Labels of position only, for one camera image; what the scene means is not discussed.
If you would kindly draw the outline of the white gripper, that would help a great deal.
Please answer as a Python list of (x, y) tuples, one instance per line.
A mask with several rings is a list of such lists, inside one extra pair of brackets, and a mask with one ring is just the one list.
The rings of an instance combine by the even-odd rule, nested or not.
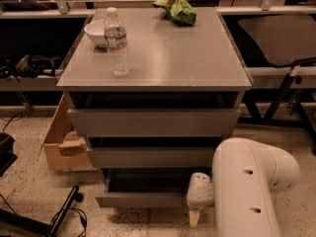
[(205, 207), (214, 205), (214, 188), (209, 175), (201, 172), (195, 172), (191, 175), (187, 192), (187, 205), (190, 209), (190, 226), (196, 228), (200, 211)]

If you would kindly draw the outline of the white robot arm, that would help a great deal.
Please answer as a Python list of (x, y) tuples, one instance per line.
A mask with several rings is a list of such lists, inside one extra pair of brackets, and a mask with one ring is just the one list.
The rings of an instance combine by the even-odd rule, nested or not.
[(190, 226), (213, 206), (216, 237), (281, 237), (272, 192), (286, 192), (299, 181), (300, 167), (287, 151), (233, 137), (216, 148), (212, 174), (192, 174), (188, 193)]

